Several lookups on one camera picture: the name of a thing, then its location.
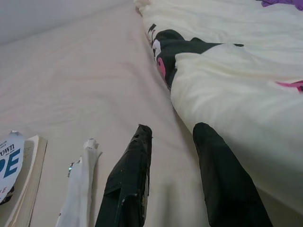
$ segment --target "black cartoon character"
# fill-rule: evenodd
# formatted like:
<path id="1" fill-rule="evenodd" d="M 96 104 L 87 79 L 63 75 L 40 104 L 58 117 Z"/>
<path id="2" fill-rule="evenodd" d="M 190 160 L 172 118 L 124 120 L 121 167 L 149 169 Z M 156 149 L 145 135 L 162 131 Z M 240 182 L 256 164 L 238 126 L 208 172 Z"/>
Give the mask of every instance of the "black cartoon character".
<path id="1" fill-rule="evenodd" d="M 152 44 L 155 61 L 169 89 L 177 71 L 175 68 L 176 54 L 183 52 L 202 54 L 214 46 L 221 45 L 221 43 L 207 43 L 196 37 L 187 41 L 181 34 L 172 29 L 158 32 L 154 38 L 155 27 L 155 24 L 150 27 L 148 37 Z"/>

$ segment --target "white object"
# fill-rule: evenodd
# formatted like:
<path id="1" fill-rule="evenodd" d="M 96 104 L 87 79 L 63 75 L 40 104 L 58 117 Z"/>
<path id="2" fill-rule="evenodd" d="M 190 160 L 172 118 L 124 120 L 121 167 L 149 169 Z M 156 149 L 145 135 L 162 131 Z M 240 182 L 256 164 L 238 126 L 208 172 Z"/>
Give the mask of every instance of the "white object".
<path id="1" fill-rule="evenodd" d="M 0 206 L 0 227 L 28 227 L 31 220 L 47 140 L 34 136 L 23 144 L 23 165 L 14 184 L 13 196 Z"/>
<path id="2" fill-rule="evenodd" d="M 94 167 L 101 152 L 94 139 L 84 143 L 83 155 L 74 163 L 69 175 L 65 203 L 56 227 L 88 227 L 91 205 L 91 185 Z"/>

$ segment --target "white wall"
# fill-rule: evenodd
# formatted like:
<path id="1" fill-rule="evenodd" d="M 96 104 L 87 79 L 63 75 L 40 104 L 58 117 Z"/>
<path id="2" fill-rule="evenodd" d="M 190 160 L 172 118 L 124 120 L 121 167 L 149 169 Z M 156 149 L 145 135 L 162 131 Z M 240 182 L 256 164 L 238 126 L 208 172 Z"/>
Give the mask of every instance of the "white wall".
<path id="1" fill-rule="evenodd" d="M 0 44 L 132 0 L 0 0 Z"/>

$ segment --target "book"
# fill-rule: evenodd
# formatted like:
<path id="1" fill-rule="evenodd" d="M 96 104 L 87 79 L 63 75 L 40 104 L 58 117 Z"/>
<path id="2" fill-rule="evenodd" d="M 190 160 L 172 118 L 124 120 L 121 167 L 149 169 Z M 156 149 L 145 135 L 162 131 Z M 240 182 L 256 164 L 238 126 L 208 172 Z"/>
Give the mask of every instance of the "book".
<path id="1" fill-rule="evenodd" d="M 0 227 L 28 227 L 39 187 L 47 140 L 25 140 L 23 163 L 8 202 L 0 205 Z"/>

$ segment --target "bed sheet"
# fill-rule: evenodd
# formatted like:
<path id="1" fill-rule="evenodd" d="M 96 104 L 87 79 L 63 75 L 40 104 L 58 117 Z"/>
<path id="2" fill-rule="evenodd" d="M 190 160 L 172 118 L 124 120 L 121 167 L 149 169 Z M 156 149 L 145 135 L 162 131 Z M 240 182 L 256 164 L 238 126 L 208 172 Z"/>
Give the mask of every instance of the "bed sheet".
<path id="1" fill-rule="evenodd" d="M 144 226 L 208 226 L 192 136 L 172 108 L 131 2 L 0 46 L 0 104 L 0 134 L 14 129 L 49 140 L 31 227 L 55 226 L 68 167 L 94 137 L 103 154 L 93 181 L 93 227 L 107 177 L 139 123 L 153 130 Z M 261 197 L 275 226 L 300 221 Z"/>

